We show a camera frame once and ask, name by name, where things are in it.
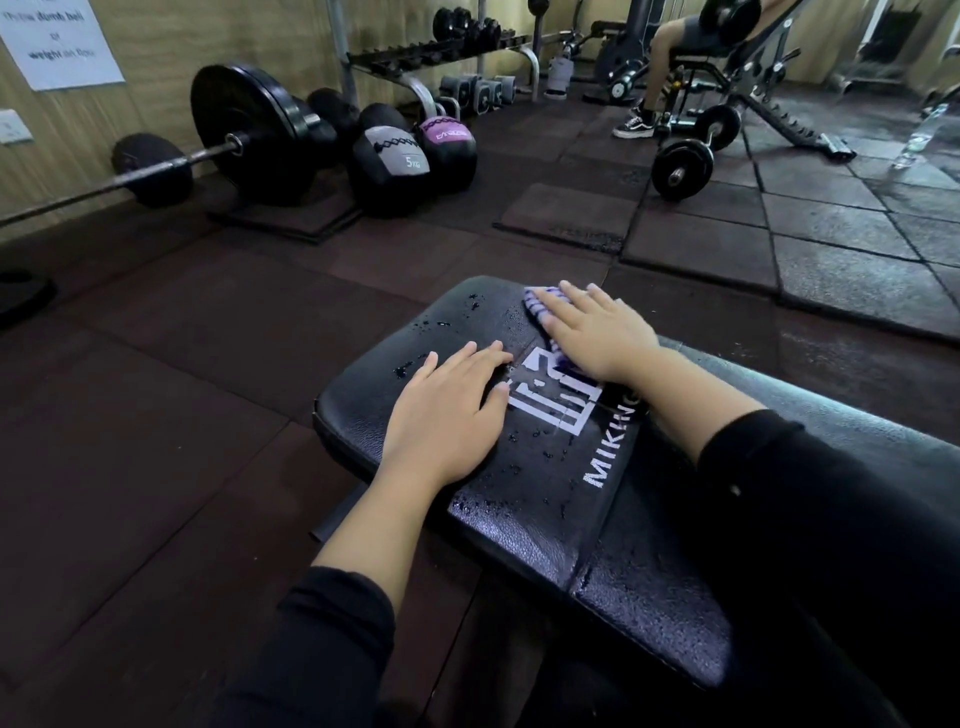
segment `white wall socket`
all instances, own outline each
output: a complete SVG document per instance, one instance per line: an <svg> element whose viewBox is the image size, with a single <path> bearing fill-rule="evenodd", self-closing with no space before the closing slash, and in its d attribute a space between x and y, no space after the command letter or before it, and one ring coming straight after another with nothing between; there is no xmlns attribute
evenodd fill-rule
<svg viewBox="0 0 960 728"><path fill-rule="evenodd" d="M0 144L33 141L34 136L13 109L0 109Z"/></svg>

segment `hand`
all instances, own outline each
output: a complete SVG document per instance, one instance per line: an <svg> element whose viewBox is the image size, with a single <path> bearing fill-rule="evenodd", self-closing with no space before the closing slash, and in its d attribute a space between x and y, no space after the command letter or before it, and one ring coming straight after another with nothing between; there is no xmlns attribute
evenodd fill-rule
<svg viewBox="0 0 960 728"><path fill-rule="evenodd" d="M660 343L650 325L636 311L614 301L592 283L582 291L562 280L567 303L542 288L537 298L553 314L543 317L543 327L560 344L574 364L599 381L633 386L631 372L638 360Z"/></svg>
<svg viewBox="0 0 960 728"><path fill-rule="evenodd" d="M380 467L415 473L434 495L470 474L499 437L510 396L500 382L481 407L484 387L513 358L499 341L480 352L470 341L439 368L431 352L394 405Z"/></svg>

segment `clear water bottle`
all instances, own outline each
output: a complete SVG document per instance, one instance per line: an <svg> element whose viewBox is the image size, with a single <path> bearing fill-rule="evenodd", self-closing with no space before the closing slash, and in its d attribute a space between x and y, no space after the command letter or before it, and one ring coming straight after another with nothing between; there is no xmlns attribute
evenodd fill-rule
<svg viewBox="0 0 960 728"><path fill-rule="evenodd" d="M924 122L919 127L913 130L909 141L904 145L900 155L894 160L894 169L906 169L916 163L920 152L926 149L926 145L930 143L930 139L933 138L937 130L947 121L945 114L947 113L948 106L949 104L941 104L938 106L930 112L930 115L924 119Z"/></svg>

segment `black sleeve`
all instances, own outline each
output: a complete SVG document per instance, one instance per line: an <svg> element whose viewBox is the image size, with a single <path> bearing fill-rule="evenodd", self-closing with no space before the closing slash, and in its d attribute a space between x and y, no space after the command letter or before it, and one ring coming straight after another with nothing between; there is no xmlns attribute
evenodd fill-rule
<svg viewBox="0 0 960 728"><path fill-rule="evenodd" d="M769 410L718 432L699 470L736 486L787 587L834 641L908 719L936 724L958 674L960 523Z"/></svg>
<svg viewBox="0 0 960 728"><path fill-rule="evenodd" d="M369 726L394 648L394 610L357 573L313 567L280 602L274 635L221 695L214 728Z"/></svg>

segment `person sitting on bench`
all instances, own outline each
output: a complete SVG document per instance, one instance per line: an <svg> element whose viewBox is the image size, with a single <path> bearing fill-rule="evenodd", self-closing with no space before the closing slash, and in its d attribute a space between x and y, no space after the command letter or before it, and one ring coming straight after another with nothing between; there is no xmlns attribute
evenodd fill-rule
<svg viewBox="0 0 960 728"><path fill-rule="evenodd" d="M776 22L783 6L793 0L760 0L763 8L760 19L746 40L758 36ZM620 139L642 139L653 136L657 126L657 101L670 75L670 54L682 49L685 55L727 56L732 48L725 48L716 33L708 33L700 26L699 15L679 17L663 23L650 41L650 63L647 67L647 90L642 101L630 109L630 118L613 130Z"/></svg>
<svg viewBox="0 0 960 728"><path fill-rule="evenodd" d="M564 353L643 396L705 487L735 483L756 548L778 559L783 584L908 719L948 715L960 650L952 516L662 348L636 311L599 287L563 281L561 290L572 303L537 296ZM280 603L276 632L220 697L214 728L372 724L423 520L499 439L509 389L496 384L486 402L484 391L512 359L500 342L480 351L468 342L443 364L427 355L396 401L370 488ZM534 716L528 704L518 726L599 725L593 705L581 722L570 712Z"/></svg>

